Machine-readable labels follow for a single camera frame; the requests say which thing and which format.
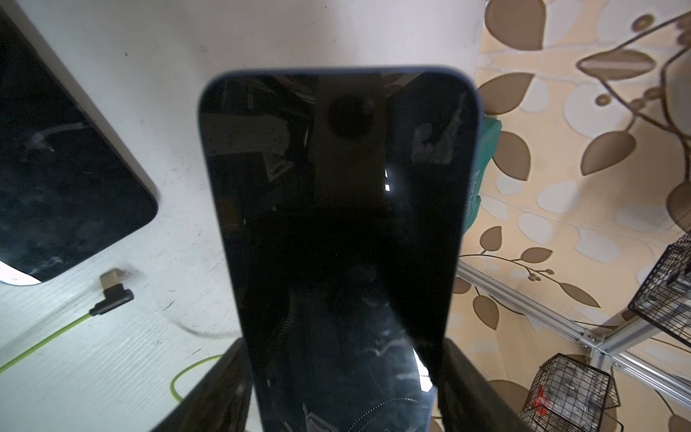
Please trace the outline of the red item in basket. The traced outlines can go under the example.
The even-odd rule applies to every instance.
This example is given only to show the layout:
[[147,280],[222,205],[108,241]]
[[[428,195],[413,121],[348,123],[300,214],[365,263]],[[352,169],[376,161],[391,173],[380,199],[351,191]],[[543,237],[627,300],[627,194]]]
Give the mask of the red item in basket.
[[552,403],[545,398],[536,398],[532,408],[539,416],[548,416],[551,413]]

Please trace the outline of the blue edged black smartphone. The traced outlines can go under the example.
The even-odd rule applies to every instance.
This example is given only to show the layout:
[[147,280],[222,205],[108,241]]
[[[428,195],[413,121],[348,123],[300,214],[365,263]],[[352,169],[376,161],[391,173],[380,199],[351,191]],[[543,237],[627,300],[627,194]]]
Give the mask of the blue edged black smartphone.
[[443,68],[229,72],[198,124],[263,430],[427,430],[473,85]]

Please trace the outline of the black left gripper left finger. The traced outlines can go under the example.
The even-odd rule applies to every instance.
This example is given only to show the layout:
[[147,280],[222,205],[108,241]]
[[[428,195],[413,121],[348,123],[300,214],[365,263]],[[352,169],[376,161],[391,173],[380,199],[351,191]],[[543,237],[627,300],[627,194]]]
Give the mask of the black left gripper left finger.
[[237,339],[204,378],[158,426],[160,431],[243,431],[253,387],[244,338]]

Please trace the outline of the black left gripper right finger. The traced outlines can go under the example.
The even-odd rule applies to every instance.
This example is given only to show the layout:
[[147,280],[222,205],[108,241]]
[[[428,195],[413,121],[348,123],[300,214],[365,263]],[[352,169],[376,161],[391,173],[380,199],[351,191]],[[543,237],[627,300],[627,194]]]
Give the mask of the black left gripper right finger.
[[449,338],[443,343],[437,390],[446,431],[531,431]]

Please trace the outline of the black smartphone on table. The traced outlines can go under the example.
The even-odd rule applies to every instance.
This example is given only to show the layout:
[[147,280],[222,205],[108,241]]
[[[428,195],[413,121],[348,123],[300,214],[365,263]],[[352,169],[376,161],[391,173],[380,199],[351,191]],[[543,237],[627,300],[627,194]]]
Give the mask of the black smartphone on table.
[[1,14],[1,281],[50,281],[151,222],[158,204]]

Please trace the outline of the green plastic tool case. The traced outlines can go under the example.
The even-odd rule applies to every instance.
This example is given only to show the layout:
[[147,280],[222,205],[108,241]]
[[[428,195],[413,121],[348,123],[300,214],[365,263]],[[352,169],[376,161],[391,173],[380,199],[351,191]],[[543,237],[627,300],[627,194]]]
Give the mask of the green plastic tool case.
[[491,117],[482,119],[478,136],[478,145],[473,158],[473,169],[471,170],[462,233],[467,232],[477,218],[480,210],[480,202],[482,201],[482,198],[480,198],[482,180],[489,162],[491,162],[497,151],[498,139],[500,138],[501,132],[502,123],[499,120]]

